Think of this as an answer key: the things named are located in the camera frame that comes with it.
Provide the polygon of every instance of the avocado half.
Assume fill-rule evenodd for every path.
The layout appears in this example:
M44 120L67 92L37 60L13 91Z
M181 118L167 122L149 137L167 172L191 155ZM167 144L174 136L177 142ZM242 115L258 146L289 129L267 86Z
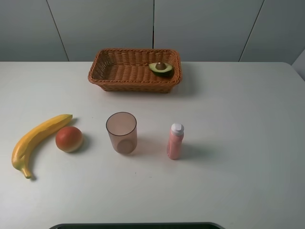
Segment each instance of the avocado half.
M171 76L173 67L169 63L156 62L150 63L150 70L157 76L169 77Z

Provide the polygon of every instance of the white table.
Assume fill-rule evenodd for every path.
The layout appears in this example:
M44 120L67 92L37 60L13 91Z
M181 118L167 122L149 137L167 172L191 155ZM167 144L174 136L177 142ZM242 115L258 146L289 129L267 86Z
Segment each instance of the white table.
M225 229L304 228L305 82L285 63L183 62L170 94L107 93L90 62L0 63L0 228L62 223L213 222ZM105 122L138 121L133 156L116 153ZM66 154L54 137L31 158L31 181L11 165L18 140L73 114L89 139ZM170 160L170 126L185 126Z

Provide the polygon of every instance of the banana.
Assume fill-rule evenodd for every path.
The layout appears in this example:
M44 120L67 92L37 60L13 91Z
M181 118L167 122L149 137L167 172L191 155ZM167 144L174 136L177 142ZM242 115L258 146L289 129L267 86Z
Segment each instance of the banana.
M24 174L25 178L31 178L32 173L28 169L28 162L33 149L43 139L67 125L71 119L71 114L61 114L41 123L39 126L29 131L20 139L13 150L11 156L13 167L20 170Z

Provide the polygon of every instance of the wicker basket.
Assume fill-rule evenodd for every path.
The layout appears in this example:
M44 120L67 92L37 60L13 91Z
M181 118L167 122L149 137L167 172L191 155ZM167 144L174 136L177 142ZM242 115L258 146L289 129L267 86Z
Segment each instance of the wicker basket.
M148 64L166 62L172 77L156 76ZM182 79L179 53L169 49L103 49L89 71L88 80L105 91L168 93Z

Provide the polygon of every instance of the pink bottle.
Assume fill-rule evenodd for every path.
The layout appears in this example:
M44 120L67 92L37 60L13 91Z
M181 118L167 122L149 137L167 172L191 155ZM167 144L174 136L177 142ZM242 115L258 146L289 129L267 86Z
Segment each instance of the pink bottle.
M167 156L170 159L178 159L180 156L181 143L184 137L184 126L174 123L171 128L170 139L167 145Z

